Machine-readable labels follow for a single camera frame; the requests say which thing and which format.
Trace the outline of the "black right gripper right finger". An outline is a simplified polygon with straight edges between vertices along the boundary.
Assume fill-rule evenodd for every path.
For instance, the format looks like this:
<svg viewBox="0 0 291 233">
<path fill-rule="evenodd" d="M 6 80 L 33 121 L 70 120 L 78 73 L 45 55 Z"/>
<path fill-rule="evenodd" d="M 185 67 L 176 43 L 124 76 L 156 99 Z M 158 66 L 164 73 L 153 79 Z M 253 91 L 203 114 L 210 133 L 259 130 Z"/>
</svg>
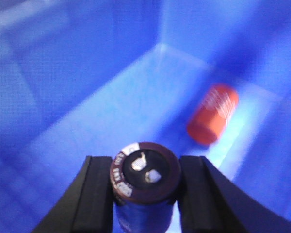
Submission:
<svg viewBox="0 0 291 233">
<path fill-rule="evenodd" d="M 182 156 L 183 233 L 291 233 L 291 222 L 240 190 L 204 156 Z"/>
</svg>

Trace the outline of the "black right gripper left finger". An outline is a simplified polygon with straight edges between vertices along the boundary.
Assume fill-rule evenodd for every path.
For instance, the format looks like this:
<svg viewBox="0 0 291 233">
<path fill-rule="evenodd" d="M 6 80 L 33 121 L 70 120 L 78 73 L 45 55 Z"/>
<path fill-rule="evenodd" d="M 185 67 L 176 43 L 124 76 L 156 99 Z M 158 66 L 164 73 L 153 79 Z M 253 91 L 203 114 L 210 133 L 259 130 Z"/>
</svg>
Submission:
<svg viewBox="0 0 291 233">
<path fill-rule="evenodd" d="M 33 232 L 112 232 L 111 163 L 111 157 L 87 156 L 73 182 Z"/>
</svg>

